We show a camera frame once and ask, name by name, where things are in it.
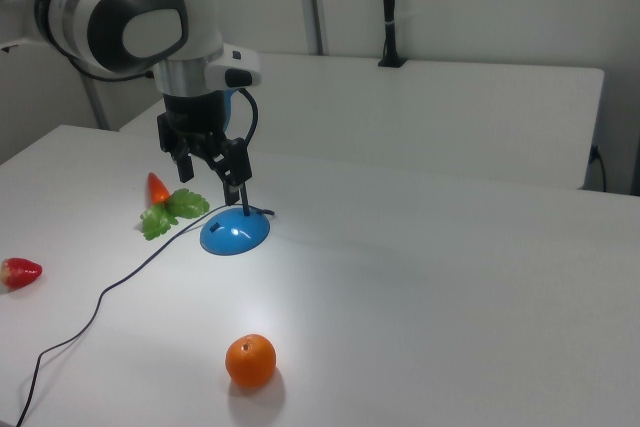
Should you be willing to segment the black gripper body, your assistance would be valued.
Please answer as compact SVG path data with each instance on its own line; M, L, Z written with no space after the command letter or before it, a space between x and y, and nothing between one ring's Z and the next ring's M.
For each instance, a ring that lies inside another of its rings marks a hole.
M211 137L214 143L226 139L226 93L222 90L196 96L163 95L162 145L175 146L180 136Z

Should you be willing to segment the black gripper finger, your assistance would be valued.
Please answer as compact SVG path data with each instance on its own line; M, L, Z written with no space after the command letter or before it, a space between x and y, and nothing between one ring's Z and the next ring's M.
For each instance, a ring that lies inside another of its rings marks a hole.
M180 182L189 182L194 178L194 170L187 140L170 125L166 113L157 117L157 127L160 149L171 156Z
M239 202L245 183L252 177L247 142L206 135L203 159L222 182L225 204Z

